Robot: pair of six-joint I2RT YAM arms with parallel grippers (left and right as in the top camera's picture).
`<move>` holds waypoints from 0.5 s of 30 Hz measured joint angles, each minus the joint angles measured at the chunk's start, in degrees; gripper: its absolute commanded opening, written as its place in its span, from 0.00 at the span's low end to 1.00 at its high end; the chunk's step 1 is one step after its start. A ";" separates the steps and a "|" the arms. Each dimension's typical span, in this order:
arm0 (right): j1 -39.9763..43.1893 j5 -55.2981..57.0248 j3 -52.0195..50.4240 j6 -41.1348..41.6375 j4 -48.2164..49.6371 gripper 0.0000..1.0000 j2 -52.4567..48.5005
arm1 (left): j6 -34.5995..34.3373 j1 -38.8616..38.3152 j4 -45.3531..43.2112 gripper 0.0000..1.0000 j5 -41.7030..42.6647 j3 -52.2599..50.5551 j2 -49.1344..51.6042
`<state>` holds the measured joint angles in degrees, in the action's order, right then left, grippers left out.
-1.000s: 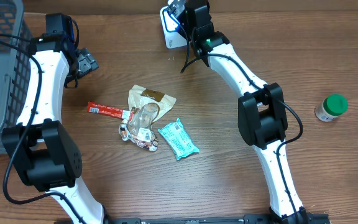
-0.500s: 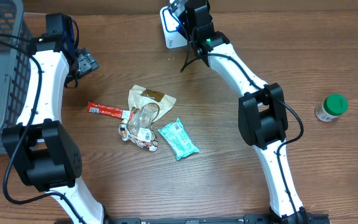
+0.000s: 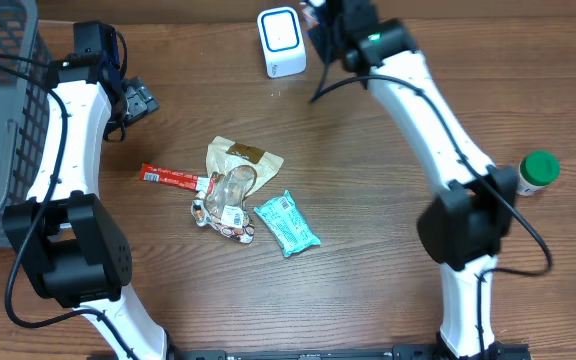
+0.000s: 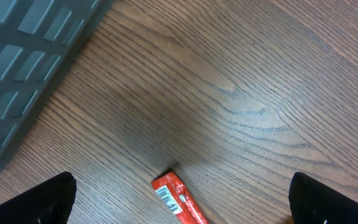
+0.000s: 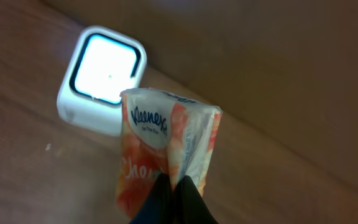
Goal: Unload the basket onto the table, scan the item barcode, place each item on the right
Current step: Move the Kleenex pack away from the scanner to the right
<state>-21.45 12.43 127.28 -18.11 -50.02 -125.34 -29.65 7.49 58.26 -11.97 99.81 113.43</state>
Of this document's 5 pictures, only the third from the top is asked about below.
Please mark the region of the red snack stick packet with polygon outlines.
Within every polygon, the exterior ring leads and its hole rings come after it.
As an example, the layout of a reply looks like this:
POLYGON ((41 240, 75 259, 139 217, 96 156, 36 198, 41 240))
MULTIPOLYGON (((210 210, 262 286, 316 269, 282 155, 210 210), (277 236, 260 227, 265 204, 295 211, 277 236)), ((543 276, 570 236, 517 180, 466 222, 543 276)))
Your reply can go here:
POLYGON ((147 163, 141 167, 140 179, 197 193, 203 192, 206 195, 211 194, 214 188, 214 180, 210 177, 187 174, 147 163))

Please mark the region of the beige dog bone treat bag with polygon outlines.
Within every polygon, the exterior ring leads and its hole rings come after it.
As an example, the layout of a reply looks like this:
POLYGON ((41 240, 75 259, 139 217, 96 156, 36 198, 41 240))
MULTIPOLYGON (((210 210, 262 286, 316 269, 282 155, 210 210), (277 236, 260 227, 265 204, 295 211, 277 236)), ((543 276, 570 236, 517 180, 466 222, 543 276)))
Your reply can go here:
POLYGON ((245 201, 274 178, 283 163, 282 157, 260 148, 215 137, 207 149, 207 176, 191 205, 195 223, 238 243, 251 243, 255 227, 245 201))

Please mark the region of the teal orange tissue pack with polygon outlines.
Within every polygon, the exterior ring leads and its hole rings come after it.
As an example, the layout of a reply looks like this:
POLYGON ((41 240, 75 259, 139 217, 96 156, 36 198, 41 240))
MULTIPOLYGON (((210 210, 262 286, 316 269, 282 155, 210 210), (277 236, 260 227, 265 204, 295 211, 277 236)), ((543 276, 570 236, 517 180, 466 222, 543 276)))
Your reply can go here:
POLYGON ((254 212, 271 231, 285 258, 321 245, 288 190, 255 207, 254 212))

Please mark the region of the small green lidded jar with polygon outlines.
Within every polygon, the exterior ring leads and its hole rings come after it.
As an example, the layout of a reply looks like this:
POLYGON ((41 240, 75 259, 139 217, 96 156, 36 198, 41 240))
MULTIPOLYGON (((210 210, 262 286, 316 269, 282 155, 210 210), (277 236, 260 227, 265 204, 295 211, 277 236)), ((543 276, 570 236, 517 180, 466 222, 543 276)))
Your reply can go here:
POLYGON ((560 163, 550 152, 539 150, 524 157, 518 167, 521 196, 534 195, 549 186, 560 175, 560 163))

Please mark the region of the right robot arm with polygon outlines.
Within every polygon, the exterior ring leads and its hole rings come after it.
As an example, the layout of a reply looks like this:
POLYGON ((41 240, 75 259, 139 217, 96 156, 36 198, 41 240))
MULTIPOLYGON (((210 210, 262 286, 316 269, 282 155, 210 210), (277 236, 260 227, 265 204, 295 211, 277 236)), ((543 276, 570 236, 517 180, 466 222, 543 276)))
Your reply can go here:
POLYGON ((380 20, 369 1, 302 6, 322 61, 340 61, 390 114, 426 176, 432 201, 417 232, 441 274, 436 356, 500 358, 491 326, 492 270, 512 222, 515 171, 497 168, 462 128, 402 21, 380 20))

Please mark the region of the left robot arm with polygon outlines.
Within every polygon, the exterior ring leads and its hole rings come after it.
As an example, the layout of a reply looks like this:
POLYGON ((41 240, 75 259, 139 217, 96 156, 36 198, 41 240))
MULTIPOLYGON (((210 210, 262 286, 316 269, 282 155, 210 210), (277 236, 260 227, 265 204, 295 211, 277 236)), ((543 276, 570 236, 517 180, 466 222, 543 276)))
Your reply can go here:
POLYGON ((74 24, 73 33, 73 53, 47 64, 41 84, 50 117, 40 168, 26 201, 4 210, 3 230, 16 252, 4 306, 25 328, 82 316, 118 359, 172 359, 167 331, 131 285, 128 240, 99 198, 103 142, 159 105, 140 78, 127 78, 127 46, 119 31, 89 21, 74 24), (35 322, 16 315, 12 293, 20 271, 64 314, 35 322))

